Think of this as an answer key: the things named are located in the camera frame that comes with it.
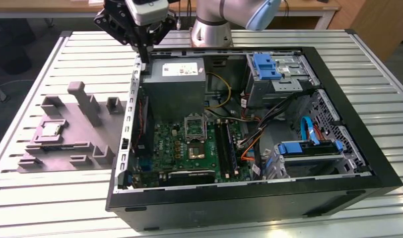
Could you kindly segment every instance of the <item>blue cable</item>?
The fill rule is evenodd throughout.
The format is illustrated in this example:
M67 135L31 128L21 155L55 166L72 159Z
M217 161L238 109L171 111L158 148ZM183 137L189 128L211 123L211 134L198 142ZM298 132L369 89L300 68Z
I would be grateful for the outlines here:
M301 134L301 139L306 140L306 126L305 124L308 124L308 130L309 130L309 137L310 140L313 141L313 144L318 145L320 141L316 138L316 134L314 134L314 130L313 130L313 122L312 119L308 116L304 116L301 118L301 122L300 122L300 134Z

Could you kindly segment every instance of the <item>slotted metal table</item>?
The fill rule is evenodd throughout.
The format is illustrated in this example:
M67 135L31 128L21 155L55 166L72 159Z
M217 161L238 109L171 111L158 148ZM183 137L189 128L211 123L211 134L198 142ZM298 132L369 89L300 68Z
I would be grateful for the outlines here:
M313 46L403 178L403 86L356 35L328 31L233 31L234 46ZM189 47L187 31L159 47ZM0 143L0 237L403 237L403 187L329 217L136 233L104 211L110 170L20 174L45 95L83 81L99 102L127 99L135 53L104 32L63 32Z

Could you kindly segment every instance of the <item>label sticker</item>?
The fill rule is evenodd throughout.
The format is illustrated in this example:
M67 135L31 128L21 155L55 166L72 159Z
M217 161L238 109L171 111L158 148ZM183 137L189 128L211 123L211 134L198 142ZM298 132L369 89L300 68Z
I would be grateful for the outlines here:
M197 63L166 63L162 66L162 76L198 75Z
M261 175L261 169L259 169L259 167L257 167L255 164L253 164L251 170L253 170L253 172L254 172L257 175Z
M243 98L241 99L241 107L242 108L247 107L247 100L245 100Z

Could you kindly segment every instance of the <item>table leg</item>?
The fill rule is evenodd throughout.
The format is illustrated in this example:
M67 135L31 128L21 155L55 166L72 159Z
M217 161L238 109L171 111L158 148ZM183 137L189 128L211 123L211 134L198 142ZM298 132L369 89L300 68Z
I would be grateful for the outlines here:
M326 30L328 25L333 19L334 11L324 11L324 15L321 16L318 23L316 24L314 30Z

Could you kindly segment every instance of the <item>blue plastic clip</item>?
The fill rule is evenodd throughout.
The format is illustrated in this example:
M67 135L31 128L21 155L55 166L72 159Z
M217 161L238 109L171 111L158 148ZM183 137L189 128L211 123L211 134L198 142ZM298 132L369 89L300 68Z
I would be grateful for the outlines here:
M284 155L286 153L286 150L285 150L285 147L284 145L278 145L278 151L279 151L279 154Z
M259 73L259 80L279 80L282 75L275 71L275 62L269 54L253 54L253 64Z
M342 146L341 141L336 140L334 145L336 145L337 150L341 152L344 150L344 146Z
M298 142L285 142L282 143L288 154L301 153L301 146Z

